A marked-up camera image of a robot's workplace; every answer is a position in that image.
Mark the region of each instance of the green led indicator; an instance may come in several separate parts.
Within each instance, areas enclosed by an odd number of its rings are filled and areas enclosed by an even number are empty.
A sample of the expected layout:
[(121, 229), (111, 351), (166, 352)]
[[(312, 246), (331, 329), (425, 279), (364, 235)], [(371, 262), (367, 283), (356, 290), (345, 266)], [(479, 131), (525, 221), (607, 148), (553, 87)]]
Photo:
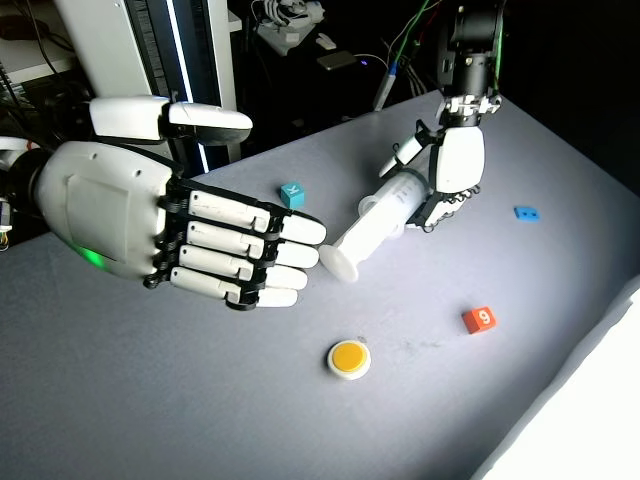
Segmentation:
[(78, 253), (82, 255), (91, 265), (98, 267), (100, 270), (104, 270), (106, 265), (104, 258), (99, 253), (93, 252), (87, 248), (78, 248)]

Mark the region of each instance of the white syringe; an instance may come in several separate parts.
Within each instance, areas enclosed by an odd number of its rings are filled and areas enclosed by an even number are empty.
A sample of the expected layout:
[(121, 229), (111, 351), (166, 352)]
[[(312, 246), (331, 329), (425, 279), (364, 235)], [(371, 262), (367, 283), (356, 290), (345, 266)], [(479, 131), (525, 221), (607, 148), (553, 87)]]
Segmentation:
[(320, 260), (340, 280), (358, 280), (358, 264), (387, 237), (397, 237), (428, 193), (428, 155), (421, 155), (358, 205), (360, 218), (333, 245), (320, 247)]

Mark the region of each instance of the white led strip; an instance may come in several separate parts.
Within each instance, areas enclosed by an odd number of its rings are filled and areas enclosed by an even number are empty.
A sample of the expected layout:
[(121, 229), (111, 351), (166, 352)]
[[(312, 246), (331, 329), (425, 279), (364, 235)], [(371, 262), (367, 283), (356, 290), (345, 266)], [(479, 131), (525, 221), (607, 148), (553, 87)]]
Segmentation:
[[(182, 72), (182, 81), (184, 82), (184, 89), (187, 94), (187, 101), (193, 102), (193, 94), (191, 93), (191, 82), (189, 81), (189, 73), (187, 72), (187, 63), (184, 60), (184, 52), (182, 51), (182, 40), (180, 39), (180, 30), (178, 29), (178, 20), (176, 19), (176, 11), (173, 8), (173, 0), (167, 0), (167, 8), (169, 9), (169, 21), (171, 22), (171, 33), (173, 33), (173, 41), (176, 44), (176, 50), (178, 52), (178, 63), (180, 64), (180, 72)], [(200, 160), (202, 161), (202, 168), (204, 173), (209, 172), (209, 165), (207, 164), (207, 155), (204, 151), (204, 147), (198, 143), (198, 150), (200, 151)]]

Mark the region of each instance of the blue lego brick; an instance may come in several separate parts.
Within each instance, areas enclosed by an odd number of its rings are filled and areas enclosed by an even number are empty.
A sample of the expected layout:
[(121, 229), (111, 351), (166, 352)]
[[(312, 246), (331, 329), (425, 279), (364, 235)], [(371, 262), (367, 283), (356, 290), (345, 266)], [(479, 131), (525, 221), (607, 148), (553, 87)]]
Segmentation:
[(280, 199), (287, 208), (300, 208), (304, 205), (304, 188), (296, 182), (287, 183), (280, 187)]
[(515, 207), (513, 211), (516, 213), (518, 220), (523, 222), (537, 222), (540, 220), (538, 211), (533, 207)]

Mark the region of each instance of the gray table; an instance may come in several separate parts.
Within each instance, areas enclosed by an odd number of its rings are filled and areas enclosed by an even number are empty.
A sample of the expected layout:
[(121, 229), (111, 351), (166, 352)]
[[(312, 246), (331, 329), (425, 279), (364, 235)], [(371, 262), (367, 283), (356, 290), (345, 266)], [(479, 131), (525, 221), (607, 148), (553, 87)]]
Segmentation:
[[(304, 211), (334, 241), (437, 95), (219, 170), (206, 183)], [(513, 104), (483, 122), (483, 192), (388, 241), (353, 285), (249, 314), (93, 269), (51, 235), (0, 256), (0, 478), (464, 478), (640, 272), (640, 200)], [(538, 208), (519, 222), (514, 205)], [(499, 325), (468, 335), (460, 314)], [(325, 368), (363, 337), (370, 372)]]

